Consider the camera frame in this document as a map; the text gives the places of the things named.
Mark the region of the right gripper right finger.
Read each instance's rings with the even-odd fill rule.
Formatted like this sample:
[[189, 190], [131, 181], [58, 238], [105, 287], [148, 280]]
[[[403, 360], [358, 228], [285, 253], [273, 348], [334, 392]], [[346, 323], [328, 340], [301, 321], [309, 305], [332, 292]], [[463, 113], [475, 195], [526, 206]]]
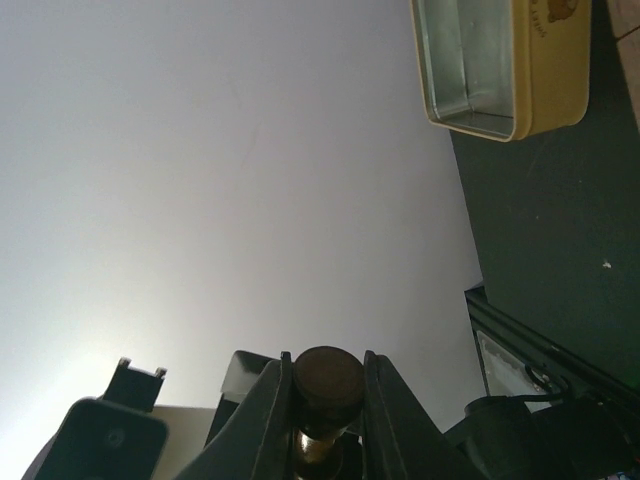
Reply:
[[367, 351], [362, 417], [365, 479], [482, 479], [438, 429], [390, 359]]

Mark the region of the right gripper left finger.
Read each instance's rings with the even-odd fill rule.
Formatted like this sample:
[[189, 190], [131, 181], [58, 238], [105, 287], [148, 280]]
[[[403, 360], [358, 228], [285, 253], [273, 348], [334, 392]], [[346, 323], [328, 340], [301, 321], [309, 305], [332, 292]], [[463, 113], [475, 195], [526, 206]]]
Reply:
[[179, 479], [289, 479], [292, 360], [267, 364], [245, 399]]

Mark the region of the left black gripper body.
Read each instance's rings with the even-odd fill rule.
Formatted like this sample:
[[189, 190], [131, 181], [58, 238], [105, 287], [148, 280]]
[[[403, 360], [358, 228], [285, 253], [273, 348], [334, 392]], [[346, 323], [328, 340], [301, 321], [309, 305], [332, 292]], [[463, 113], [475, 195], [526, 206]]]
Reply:
[[132, 367], [130, 359], [121, 358], [102, 399], [164, 421], [171, 440], [184, 433], [198, 447], [205, 447], [222, 430], [269, 362], [267, 356], [235, 351], [217, 405], [205, 408], [159, 405], [157, 399], [166, 370], [159, 368], [154, 373], [146, 372]]

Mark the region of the dark chess piece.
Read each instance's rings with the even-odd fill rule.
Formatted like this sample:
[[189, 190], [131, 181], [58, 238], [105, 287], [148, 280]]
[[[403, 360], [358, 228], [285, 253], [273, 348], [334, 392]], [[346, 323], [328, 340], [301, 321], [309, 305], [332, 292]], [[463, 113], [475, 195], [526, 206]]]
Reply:
[[313, 347], [295, 360], [293, 383], [293, 477], [336, 479], [344, 464], [343, 436], [364, 403], [363, 364], [338, 347]]

